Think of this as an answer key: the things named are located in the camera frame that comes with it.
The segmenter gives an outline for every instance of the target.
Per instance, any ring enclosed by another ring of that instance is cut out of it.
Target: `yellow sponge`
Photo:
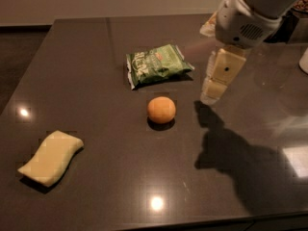
[[[50,187],[62,177],[74,153],[83,146],[80,139],[56,131],[42,142],[34,157],[18,172]]]

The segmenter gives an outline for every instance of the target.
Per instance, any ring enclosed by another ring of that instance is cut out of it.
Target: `green bag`
[[[168,44],[145,52],[127,54],[128,80],[132,90],[139,84],[151,84],[194,70],[184,62],[176,45]]]

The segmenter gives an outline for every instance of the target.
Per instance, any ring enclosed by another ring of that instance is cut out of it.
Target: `orange ball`
[[[147,105],[149,119],[158,124],[172,121],[175,117],[175,110],[174,102],[164,96],[152,99]]]

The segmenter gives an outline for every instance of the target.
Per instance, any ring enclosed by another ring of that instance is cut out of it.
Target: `floor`
[[[0,115],[47,32],[46,30],[0,32]]]

